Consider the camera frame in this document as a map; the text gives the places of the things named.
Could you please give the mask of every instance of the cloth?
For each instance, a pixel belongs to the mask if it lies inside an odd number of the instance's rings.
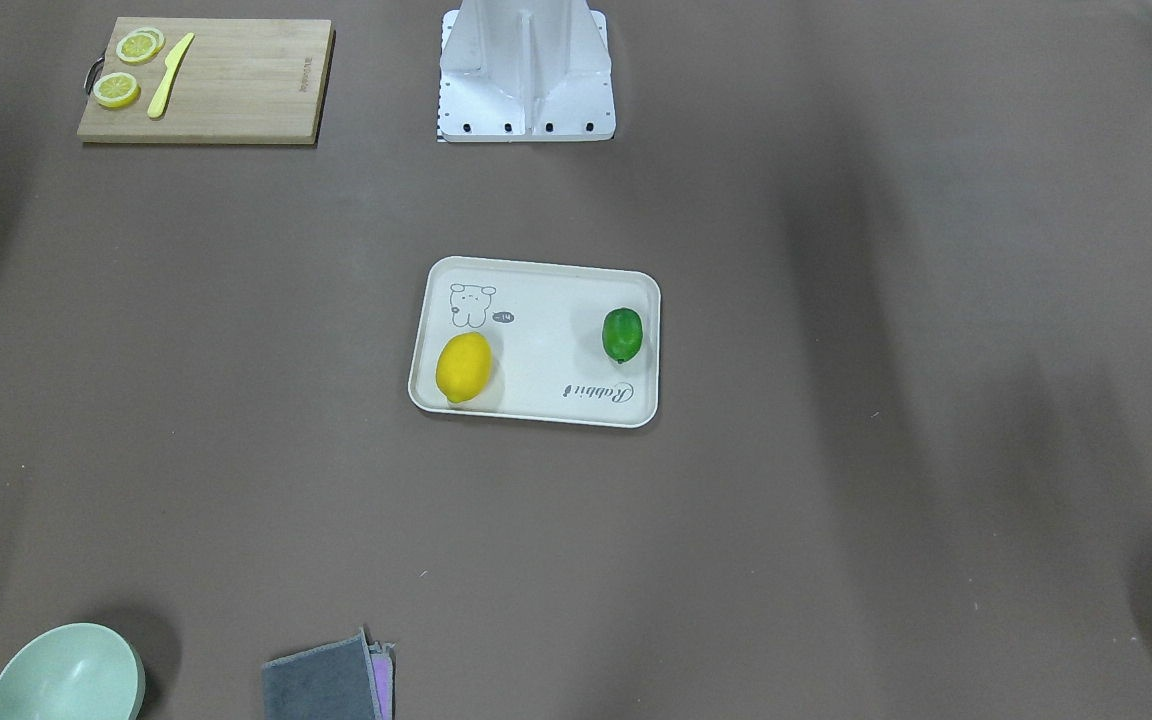
[[[392,720],[392,650],[358,632],[266,662],[265,720]]]

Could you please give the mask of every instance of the yellow knife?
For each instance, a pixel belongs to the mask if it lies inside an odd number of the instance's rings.
[[[154,91],[154,100],[150,100],[147,114],[150,114],[151,119],[157,120],[162,118],[162,112],[168,109],[168,96],[172,94],[172,83],[175,82],[175,73],[180,68],[180,59],[184,58],[184,51],[188,50],[191,41],[194,41],[194,33],[185,33],[175,44],[170,53],[168,53],[168,59],[164,60],[166,67],[168,67],[168,71],[162,76],[162,82],[159,83],[159,88]]]

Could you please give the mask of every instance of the cutting board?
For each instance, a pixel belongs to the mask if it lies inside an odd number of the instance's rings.
[[[116,41],[156,26],[166,45],[154,59],[128,65]],[[187,32],[195,38],[180,61],[162,118],[146,108],[165,73],[164,59]],[[141,97],[108,109],[88,97],[78,122],[83,142],[238,143],[312,145],[332,61],[332,20],[118,18],[105,47],[109,73],[131,73]]]

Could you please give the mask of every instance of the yellow lemon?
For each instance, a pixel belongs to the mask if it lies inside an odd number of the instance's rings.
[[[106,108],[122,108],[141,96],[141,83],[130,73],[109,73],[92,85],[92,97]]]
[[[450,402],[465,402],[483,392],[492,378],[492,346],[479,333],[463,333],[447,341],[438,356],[434,381]]]
[[[157,55],[162,47],[162,33],[149,32],[153,28],[134,29],[123,36],[114,46],[114,53],[119,60],[128,65],[145,63],[146,60]]]

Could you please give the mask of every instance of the bowl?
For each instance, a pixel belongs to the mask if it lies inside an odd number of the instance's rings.
[[[0,720],[132,720],[142,700],[145,666],[106,626],[47,630],[0,674]]]

